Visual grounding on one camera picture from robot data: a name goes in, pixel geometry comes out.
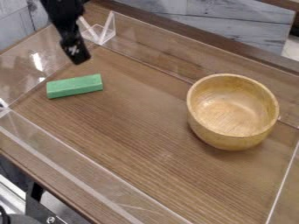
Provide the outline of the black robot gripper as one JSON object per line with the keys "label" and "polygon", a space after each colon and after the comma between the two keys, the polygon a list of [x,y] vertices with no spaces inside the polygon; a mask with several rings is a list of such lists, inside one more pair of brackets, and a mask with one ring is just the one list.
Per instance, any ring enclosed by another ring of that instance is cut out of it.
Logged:
{"label": "black robot gripper", "polygon": [[78,26],[78,19],[85,14],[85,0],[40,0],[51,22],[61,33],[61,47],[75,65],[90,60],[90,50]]}

